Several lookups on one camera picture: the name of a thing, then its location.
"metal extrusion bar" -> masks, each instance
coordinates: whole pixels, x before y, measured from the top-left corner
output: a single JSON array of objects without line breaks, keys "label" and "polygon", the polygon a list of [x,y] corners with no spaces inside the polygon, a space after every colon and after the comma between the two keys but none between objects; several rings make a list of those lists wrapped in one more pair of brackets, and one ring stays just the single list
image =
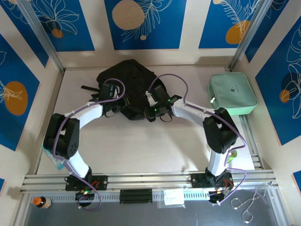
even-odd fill
[{"label": "metal extrusion bar", "polygon": [[240,59],[242,54],[246,51],[246,48],[250,44],[260,23],[262,22],[263,18],[265,17],[265,14],[267,13],[269,7],[271,6],[271,3],[273,2],[273,0],[260,0],[260,1],[261,2],[259,4],[255,14],[253,15],[251,22],[250,22],[244,36],[242,37],[242,39],[238,45],[238,48],[234,54],[234,57],[231,61],[231,64],[229,66],[231,71],[233,71],[237,61]]},{"label": "metal extrusion bar", "polygon": [[52,42],[50,41],[48,35],[46,34],[44,28],[42,27],[37,15],[33,11],[29,1],[27,0],[16,0],[20,11],[24,15],[25,19],[27,20],[29,26],[39,39],[41,45],[45,49],[48,56],[53,60],[54,64],[56,65],[57,69],[60,72],[64,72],[63,65],[56,54],[55,47],[53,46]]},{"label": "metal extrusion bar", "polygon": [[[183,172],[183,173],[139,173],[139,174],[107,174],[108,186],[107,192],[118,191],[120,189],[152,188],[154,191],[158,188],[192,188],[189,181],[191,173],[204,172]],[[234,185],[238,185],[243,173],[231,172]],[[242,189],[254,186],[260,186],[263,182],[278,183],[272,170],[248,170],[248,176],[242,184]],[[22,194],[34,193],[59,193],[65,191],[64,178],[67,175],[27,175],[25,176],[21,187]]]}]

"beige circle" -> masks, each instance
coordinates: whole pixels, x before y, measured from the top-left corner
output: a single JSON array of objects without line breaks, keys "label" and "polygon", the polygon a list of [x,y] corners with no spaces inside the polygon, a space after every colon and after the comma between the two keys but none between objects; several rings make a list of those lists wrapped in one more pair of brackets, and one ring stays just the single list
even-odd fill
[{"label": "beige circle", "polygon": [[224,0],[213,0],[213,3],[215,5],[218,5],[218,4],[221,4],[222,1],[224,1]]},{"label": "beige circle", "polygon": [[140,27],[144,22],[142,8],[133,0],[122,0],[113,9],[114,23],[123,30],[132,30]]},{"label": "beige circle", "polygon": [[16,0],[8,0],[9,2],[13,3],[13,4],[17,4]]}]

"mint green pouch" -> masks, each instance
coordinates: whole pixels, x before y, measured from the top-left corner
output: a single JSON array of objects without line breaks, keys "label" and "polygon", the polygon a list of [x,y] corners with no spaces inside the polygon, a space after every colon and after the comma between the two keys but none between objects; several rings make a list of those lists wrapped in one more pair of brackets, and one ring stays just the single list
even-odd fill
[{"label": "mint green pouch", "polygon": [[223,107],[230,115],[249,114],[257,106],[250,83],[240,72],[212,75],[208,93],[213,108]]}]

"black backpack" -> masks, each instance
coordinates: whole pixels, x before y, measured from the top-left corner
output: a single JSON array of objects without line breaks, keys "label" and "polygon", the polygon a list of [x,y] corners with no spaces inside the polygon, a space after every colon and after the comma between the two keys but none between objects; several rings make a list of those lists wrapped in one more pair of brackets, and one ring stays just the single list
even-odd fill
[{"label": "black backpack", "polygon": [[[145,97],[145,92],[149,89],[151,83],[157,76],[143,65],[135,60],[125,60],[119,64],[101,72],[97,77],[99,88],[103,82],[109,78],[121,80],[125,87],[125,96],[128,100],[128,105],[120,112],[129,120],[145,119],[144,109],[149,106]],[[123,87],[117,81],[109,81],[108,83],[119,86],[120,92],[123,92]],[[157,79],[153,87],[161,85],[165,91],[166,88],[160,79]]]}]

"floral line drawing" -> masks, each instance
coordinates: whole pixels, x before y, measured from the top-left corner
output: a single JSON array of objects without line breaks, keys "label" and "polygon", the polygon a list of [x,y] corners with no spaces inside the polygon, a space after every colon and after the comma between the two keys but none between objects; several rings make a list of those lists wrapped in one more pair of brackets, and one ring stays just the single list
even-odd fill
[{"label": "floral line drawing", "polygon": [[159,12],[170,6],[173,0],[122,0],[113,9],[115,24],[123,30],[123,42],[134,37],[146,40],[156,24],[160,24]]},{"label": "floral line drawing", "polygon": [[281,91],[280,100],[283,103],[293,101],[292,118],[298,119],[301,117],[301,25],[293,35],[286,61],[289,63],[289,82]]},{"label": "floral line drawing", "polygon": [[234,24],[226,34],[226,41],[229,44],[240,43],[250,23],[250,17],[258,8],[260,1],[254,0],[251,3],[251,0],[249,0],[248,4],[243,7],[240,0],[213,0],[214,4],[223,6],[226,16],[230,17]]},{"label": "floral line drawing", "polygon": [[[28,24],[19,7],[12,0],[2,0],[14,17]],[[72,22],[79,19],[79,14],[65,9],[65,0],[31,0],[34,12],[47,32],[56,38],[63,37],[63,31],[77,34],[77,28]]]},{"label": "floral line drawing", "polygon": [[[0,51],[0,65],[4,62],[5,55],[6,55],[6,52]],[[7,87],[5,87],[3,85],[3,83],[0,80],[0,103],[2,103],[3,100],[5,100],[5,99],[9,100],[10,97],[22,100],[22,97],[20,97],[21,93],[22,93],[22,91],[14,92],[14,91],[8,89]]]},{"label": "floral line drawing", "polygon": [[272,3],[271,3],[271,6],[269,7],[267,13],[266,13],[266,16],[271,19],[271,15],[272,15],[272,11],[276,10],[276,11],[279,11],[281,10],[285,3],[286,3],[287,0],[273,0]]}]

